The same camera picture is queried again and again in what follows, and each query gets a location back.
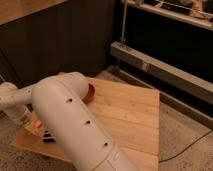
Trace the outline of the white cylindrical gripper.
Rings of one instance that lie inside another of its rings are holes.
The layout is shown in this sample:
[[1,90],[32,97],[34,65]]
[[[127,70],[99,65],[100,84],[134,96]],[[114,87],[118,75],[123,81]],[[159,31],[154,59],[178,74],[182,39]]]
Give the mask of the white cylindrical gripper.
[[37,134],[37,128],[33,123],[28,123],[31,118],[31,112],[25,105],[18,105],[7,109],[7,115],[9,118],[18,125],[25,125],[25,129],[32,134]]

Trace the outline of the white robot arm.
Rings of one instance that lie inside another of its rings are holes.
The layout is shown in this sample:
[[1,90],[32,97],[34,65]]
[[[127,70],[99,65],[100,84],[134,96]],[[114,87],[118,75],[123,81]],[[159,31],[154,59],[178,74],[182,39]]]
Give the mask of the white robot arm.
[[20,125],[36,114],[78,171],[138,171],[84,104],[91,84],[79,72],[17,88],[0,84],[0,111]]

